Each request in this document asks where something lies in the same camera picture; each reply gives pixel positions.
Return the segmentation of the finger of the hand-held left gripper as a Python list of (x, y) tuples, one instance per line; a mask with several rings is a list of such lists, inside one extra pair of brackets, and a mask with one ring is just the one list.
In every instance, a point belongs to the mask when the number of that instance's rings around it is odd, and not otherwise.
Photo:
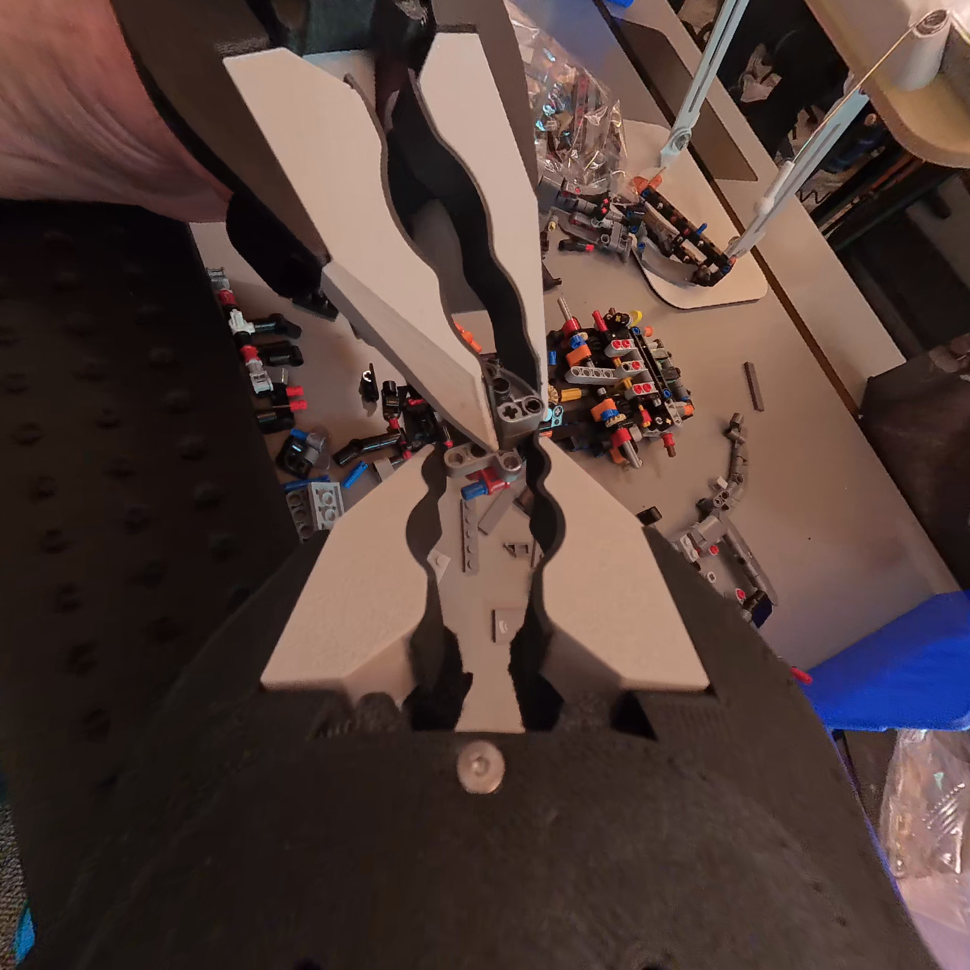
[(451, 220), (501, 363), (544, 391), (538, 199), (479, 34), (435, 34), (391, 118), (406, 166)]
[(481, 366), (394, 211), (385, 140), (353, 80), (279, 47), (224, 67), (329, 253), (327, 297), (454, 427), (497, 451)]

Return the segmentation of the multicoloured lego chassis assembly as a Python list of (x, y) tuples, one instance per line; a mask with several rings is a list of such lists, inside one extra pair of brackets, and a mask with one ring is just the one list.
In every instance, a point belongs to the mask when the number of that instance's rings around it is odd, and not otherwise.
[(670, 458), (675, 436), (695, 413), (692, 394), (671, 352), (640, 310), (595, 310), (587, 320), (557, 299), (560, 327), (546, 336), (548, 406), (583, 400), (603, 431), (607, 457), (639, 468), (649, 443)]

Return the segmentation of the black lego block blue pin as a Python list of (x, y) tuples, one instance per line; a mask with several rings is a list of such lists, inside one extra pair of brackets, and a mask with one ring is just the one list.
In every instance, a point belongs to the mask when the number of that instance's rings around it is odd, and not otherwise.
[(324, 454), (326, 434), (321, 430), (293, 428), (277, 452), (276, 467), (299, 480), (311, 478), (312, 470)]

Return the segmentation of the white book stand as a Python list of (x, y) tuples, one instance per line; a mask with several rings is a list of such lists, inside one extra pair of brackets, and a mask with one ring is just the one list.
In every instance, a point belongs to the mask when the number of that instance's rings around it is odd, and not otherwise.
[(767, 289), (750, 252), (767, 225), (817, 170), (867, 103), (900, 145), (919, 159), (968, 167), (968, 2), (807, 2), (848, 68), (826, 116), (782, 164), (755, 206), (751, 223), (724, 248), (732, 274), (665, 260), (647, 238), (637, 252), (657, 294), (678, 309), (707, 309), (758, 300)]

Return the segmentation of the black lego tube connector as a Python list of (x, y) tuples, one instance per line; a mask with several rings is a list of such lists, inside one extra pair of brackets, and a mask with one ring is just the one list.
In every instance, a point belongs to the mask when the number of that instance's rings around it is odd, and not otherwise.
[(364, 439), (352, 439), (333, 453), (333, 462), (338, 467), (346, 467), (350, 463), (364, 460), (366, 456), (384, 449), (400, 447), (402, 441), (403, 437), (399, 430), (385, 431)]

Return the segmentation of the large black lego frame assembly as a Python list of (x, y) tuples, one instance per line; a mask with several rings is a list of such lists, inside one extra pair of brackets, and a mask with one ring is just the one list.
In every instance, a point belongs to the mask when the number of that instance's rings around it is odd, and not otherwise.
[(727, 256), (708, 236), (706, 225), (691, 223), (659, 190), (661, 176), (637, 177), (638, 205), (634, 215), (637, 255), (646, 270), (680, 286), (711, 287), (734, 268), (736, 258)]

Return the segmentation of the dark grey curved lego piece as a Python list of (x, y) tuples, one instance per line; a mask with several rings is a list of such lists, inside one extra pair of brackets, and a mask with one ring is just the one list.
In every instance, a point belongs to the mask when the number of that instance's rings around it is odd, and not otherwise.
[(499, 449), (518, 447), (540, 429), (547, 405), (539, 391), (504, 368), (497, 358), (485, 358), (482, 375)]

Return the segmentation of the black lego connectors red pins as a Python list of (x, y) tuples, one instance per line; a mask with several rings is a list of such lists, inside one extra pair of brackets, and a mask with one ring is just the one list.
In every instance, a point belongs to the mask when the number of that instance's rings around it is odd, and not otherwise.
[(387, 380), (380, 388), (382, 416), (388, 430), (398, 433), (398, 449), (408, 459), (427, 445), (448, 450), (453, 434), (433, 406), (416, 389)]

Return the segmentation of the black perforated panel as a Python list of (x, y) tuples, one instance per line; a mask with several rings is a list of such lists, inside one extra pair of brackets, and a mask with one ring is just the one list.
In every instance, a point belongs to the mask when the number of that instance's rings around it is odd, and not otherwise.
[(2, 773), (39, 928), (132, 749), (295, 546), (186, 225), (2, 203)]

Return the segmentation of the dark bulky object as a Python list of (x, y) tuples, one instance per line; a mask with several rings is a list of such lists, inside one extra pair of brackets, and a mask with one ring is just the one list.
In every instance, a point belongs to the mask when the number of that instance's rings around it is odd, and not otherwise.
[(959, 587), (969, 589), (969, 334), (867, 380), (859, 424)]

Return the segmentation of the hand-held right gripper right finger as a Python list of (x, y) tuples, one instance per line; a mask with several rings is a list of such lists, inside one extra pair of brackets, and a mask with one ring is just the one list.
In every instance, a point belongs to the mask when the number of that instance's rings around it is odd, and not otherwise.
[(701, 694), (710, 678), (643, 525), (550, 440), (527, 442), (529, 528), (540, 548), (509, 674), (523, 728), (626, 694)]

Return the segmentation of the grey lego engine block assembly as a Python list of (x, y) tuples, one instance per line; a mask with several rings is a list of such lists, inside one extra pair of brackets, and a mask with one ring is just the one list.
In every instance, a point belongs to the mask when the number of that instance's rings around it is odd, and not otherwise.
[(540, 435), (568, 452), (599, 455), (604, 450), (600, 423), (581, 399), (548, 406)]

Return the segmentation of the row of black lego connectors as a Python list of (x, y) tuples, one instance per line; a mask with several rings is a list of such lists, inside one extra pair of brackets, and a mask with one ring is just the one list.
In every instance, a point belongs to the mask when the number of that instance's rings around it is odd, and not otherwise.
[(293, 429), (298, 412), (308, 407), (304, 389), (293, 376), (293, 370), (305, 362), (296, 344), (301, 327), (280, 313), (246, 317), (224, 270), (208, 269), (207, 273), (249, 380), (257, 427), (263, 434)]

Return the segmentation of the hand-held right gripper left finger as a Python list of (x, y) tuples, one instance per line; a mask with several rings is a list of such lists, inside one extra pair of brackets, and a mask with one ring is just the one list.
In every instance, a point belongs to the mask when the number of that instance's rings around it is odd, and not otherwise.
[(430, 553), (447, 479), (432, 445), (333, 526), (261, 674), (268, 691), (387, 695), (418, 730), (453, 730), (471, 684)]

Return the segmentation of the clear bags of lego parts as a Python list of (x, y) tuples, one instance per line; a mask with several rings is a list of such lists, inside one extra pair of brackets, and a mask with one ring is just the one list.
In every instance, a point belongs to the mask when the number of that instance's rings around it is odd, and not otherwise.
[(634, 198), (656, 180), (659, 149), (648, 125), (626, 127), (619, 98), (515, 2), (505, 2), (527, 84), (541, 213), (564, 193)]

